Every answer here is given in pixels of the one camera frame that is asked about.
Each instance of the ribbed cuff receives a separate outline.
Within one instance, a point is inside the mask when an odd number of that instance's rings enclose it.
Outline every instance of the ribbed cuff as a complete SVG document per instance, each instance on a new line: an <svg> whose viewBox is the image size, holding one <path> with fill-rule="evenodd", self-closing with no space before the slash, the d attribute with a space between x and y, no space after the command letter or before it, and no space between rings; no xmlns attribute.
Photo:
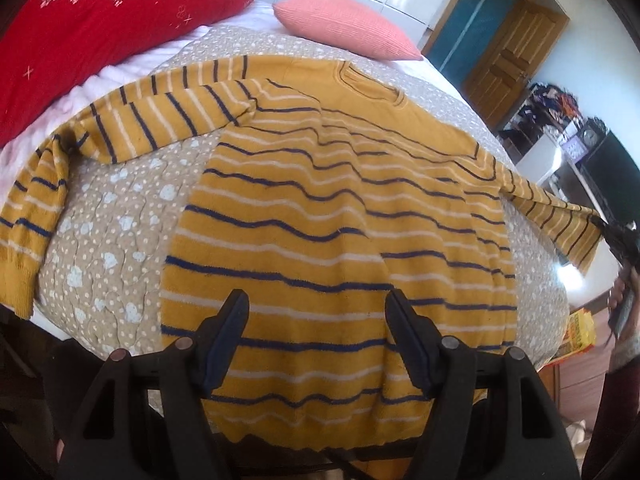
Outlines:
<svg viewBox="0 0 640 480"><path fill-rule="evenodd" d="M640 333L636 332L632 337L623 343L617 343L611 352L609 361L609 372L620 370L623 366L631 362L640 355Z"/></svg>
<svg viewBox="0 0 640 480"><path fill-rule="evenodd" d="M17 316L29 319L33 314L33 295L38 269L0 262L0 303L12 306Z"/></svg>

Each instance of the pillow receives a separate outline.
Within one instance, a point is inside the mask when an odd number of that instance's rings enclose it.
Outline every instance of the pillow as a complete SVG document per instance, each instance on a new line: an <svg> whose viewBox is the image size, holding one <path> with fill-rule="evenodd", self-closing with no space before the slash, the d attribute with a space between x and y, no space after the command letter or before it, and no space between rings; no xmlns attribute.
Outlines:
<svg viewBox="0 0 640 480"><path fill-rule="evenodd" d="M0 148L109 64L253 0L28 0L0 39Z"/></svg>
<svg viewBox="0 0 640 480"><path fill-rule="evenodd" d="M379 60L422 59L396 25L354 0L284 0L273 6L289 32Z"/></svg>

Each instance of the bed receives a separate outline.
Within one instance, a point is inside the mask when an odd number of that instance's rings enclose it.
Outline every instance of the bed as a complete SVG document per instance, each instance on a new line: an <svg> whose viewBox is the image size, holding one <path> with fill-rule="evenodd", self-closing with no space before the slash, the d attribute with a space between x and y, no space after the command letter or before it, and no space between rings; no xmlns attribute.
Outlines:
<svg viewBox="0 0 640 480"><path fill-rule="evenodd" d="M514 169L506 152L453 86L426 60L376 62L287 35L269 4L199 27L176 41L108 66L53 103L0 153L0 205L26 158L59 124L101 95L148 75L238 54L348 59L401 88L439 120L465 130ZM177 142L125 164L72 163L69 196L38 276L32 321L105 358L114 348L156 351L159 281L172 231L219 134ZM518 279L518 338L537 366L558 348L568 303L548 238L507 201L505 220Z"/></svg>

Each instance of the television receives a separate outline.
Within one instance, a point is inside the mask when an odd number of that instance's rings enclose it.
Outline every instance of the television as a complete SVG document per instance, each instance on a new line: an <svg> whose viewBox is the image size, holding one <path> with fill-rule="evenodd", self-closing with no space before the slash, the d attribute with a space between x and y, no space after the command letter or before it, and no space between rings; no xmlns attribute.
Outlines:
<svg viewBox="0 0 640 480"><path fill-rule="evenodd" d="M614 134L581 161L580 172L608 222L640 228L640 170Z"/></svg>

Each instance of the bedspread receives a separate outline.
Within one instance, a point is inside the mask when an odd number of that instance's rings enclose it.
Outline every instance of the bedspread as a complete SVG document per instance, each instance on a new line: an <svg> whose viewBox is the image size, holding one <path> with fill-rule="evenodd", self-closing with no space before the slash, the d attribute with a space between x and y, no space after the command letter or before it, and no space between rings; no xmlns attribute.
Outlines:
<svg viewBox="0 0 640 480"><path fill-rule="evenodd" d="M158 67L237 54L348 59L376 79L401 88L441 121L475 137L513 168L506 153L468 107L426 82L336 48L300 38L214 26ZM94 353L133 354L161 347L159 283L172 231L218 134L162 148L117 166L72 162L69 196L38 277L36 304L57 326ZM518 278L518 339L541 364L558 347L568 303L556 275L554 248L503 201Z"/></svg>

